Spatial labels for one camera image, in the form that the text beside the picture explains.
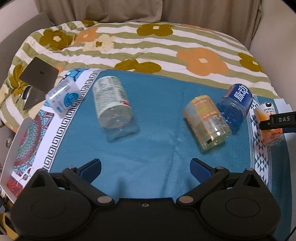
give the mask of metal rivet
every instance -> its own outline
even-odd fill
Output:
[[[109,196],[100,196],[98,198],[98,202],[100,202],[100,203],[109,203],[111,201],[112,201],[112,198]]]
[[[191,197],[191,196],[182,196],[182,197],[179,197],[179,201],[182,202],[182,203],[191,203],[191,202],[193,202],[193,197]]]

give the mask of orange flower pattern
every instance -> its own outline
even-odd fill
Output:
[[[177,53],[177,58],[187,63],[186,69],[190,72],[207,76],[214,74],[227,74],[226,63],[219,59],[219,55],[205,48],[186,49]]]
[[[74,41],[74,44],[81,44],[85,42],[92,42],[98,37],[96,32],[98,27],[92,27],[86,30],[82,30]]]
[[[55,68],[59,70],[59,74],[64,71],[64,67],[60,64],[56,65]]]

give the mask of striped fabric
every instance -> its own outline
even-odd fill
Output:
[[[43,105],[23,111],[26,83],[19,76],[35,56],[59,69],[56,82],[74,68],[121,69],[224,89],[242,83],[253,94],[278,98],[262,67],[226,34],[164,22],[74,21],[32,33],[15,54],[0,89],[2,124],[15,132]]]

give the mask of greek key pattern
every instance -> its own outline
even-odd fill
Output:
[[[85,84],[83,85],[83,87],[80,90],[82,97],[79,98],[78,100],[76,100],[72,104],[72,106],[70,107],[69,111],[67,112],[65,118],[62,120],[62,122],[61,122],[60,126],[58,127],[57,132],[52,140],[52,143],[48,149],[47,155],[44,159],[43,168],[45,168],[46,170],[50,171],[53,160],[57,154],[57,150],[59,149],[59,146],[64,138],[64,135],[65,135],[76,111],[78,110],[78,108],[81,104],[81,100],[88,93],[88,91],[90,90],[90,87],[92,86],[92,84],[96,80],[97,76],[104,70],[105,69],[97,69],[91,73],[91,75],[89,76],[89,78],[87,79],[87,81],[85,82]]]

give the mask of blue plastic bottle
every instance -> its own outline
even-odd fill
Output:
[[[232,131],[243,124],[253,102],[251,91],[243,84],[234,84],[217,103],[217,108]]]

